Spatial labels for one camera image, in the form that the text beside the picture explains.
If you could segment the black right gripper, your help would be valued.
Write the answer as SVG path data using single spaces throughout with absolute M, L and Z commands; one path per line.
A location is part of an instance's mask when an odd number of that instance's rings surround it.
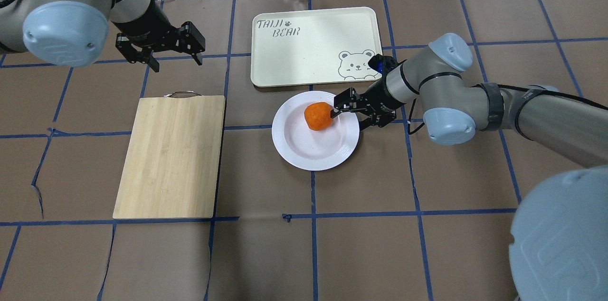
M 384 80 L 374 82 L 362 94 L 353 87 L 345 89 L 334 96 L 330 117 L 336 118 L 341 113 L 362 113 L 367 118 L 359 121 L 359 130 L 377 126 L 383 128 L 397 118 L 397 110 L 404 103 L 394 98 Z

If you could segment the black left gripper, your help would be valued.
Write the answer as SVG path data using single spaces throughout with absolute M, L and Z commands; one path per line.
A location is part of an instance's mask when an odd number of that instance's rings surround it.
M 115 26 L 119 29 L 115 47 L 128 62 L 144 62 L 158 73 L 160 64 L 153 54 L 174 51 L 187 54 L 197 65 L 203 65 L 206 39 L 189 20 L 176 27 L 160 9 L 148 9 L 137 19 L 116 22 Z

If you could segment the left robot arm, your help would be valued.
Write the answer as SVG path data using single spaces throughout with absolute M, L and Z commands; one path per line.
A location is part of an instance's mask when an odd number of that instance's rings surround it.
M 202 65 L 206 40 L 189 21 L 176 27 L 156 0 L 1 0 L 1 53 L 31 53 L 56 66 L 95 63 L 109 24 L 118 30 L 115 47 L 129 63 L 154 72 L 154 54 L 174 51 Z

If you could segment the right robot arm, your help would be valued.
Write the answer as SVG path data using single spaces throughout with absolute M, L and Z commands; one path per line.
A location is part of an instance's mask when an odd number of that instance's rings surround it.
M 413 58 L 371 55 L 380 73 L 365 93 L 334 98 L 332 118 L 362 113 L 359 123 L 383 127 L 398 108 L 421 102 L 430 140 L 456 145 L 477 132 L 509 129 L 580 165 L 535 186 L 511 225 L 509 262 L 524 301 L 607 299 L 607 108 L 548 85 L 480 83 L 462 73 L 473 63 L 467 43 L 447 33 Z

